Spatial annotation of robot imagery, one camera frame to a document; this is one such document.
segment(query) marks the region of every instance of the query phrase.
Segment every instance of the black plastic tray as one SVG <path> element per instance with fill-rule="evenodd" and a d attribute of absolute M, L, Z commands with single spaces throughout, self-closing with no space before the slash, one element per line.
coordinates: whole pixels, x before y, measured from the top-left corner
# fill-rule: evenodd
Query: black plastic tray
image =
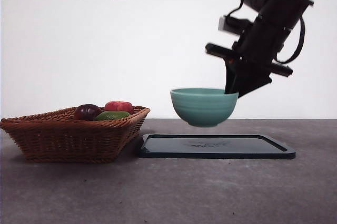
<path fill-rule="evenodd" d="M 140 157 L 292 159 L 292 148 L 262 135 L 176 135 L 143 136 Z"/>

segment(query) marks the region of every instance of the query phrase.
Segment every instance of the woven basket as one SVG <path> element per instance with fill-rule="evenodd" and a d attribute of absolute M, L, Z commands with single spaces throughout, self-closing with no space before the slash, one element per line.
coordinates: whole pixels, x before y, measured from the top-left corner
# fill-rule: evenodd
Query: woven basket
<path fill-rule="evenodd" d="M 33 162 L 112 162 L 139 134 L 150 109 L 117 120 L 74 120 L 76 107 L 54 112 L 2 119 L 0 128 Z"/>

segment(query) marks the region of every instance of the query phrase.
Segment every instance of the apple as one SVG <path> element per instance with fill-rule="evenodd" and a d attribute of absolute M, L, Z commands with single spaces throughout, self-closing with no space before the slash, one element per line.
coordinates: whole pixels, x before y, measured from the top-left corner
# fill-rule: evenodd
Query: apple
<path fill-rule="evenodd" d="M 126 101 L 109 101 L 105 104 L 104 111 L 127 111 L 129 114 L 134 113 L 132 104 Z"/>

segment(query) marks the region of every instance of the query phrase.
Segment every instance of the teal bowl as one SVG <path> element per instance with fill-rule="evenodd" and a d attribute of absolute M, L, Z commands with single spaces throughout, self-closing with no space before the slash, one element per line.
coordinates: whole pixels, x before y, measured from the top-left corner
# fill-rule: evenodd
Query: teal bowl
<path fill-rule="evenodd" d="M 232 114 L 239 93 L 224 94 L 223 89 L 183 88 L 171 90 L 175 112 L 196 127 L 214 127 Z"/>

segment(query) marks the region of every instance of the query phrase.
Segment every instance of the avocado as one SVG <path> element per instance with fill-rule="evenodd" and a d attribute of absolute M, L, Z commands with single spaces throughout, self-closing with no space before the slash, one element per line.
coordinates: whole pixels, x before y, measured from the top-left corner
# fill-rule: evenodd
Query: avocado
<path fill-rule="evenodd" d="M 126 111 L 104 111 L 101 112 L 94 120 L 116 120 L 129 116 Z"/>

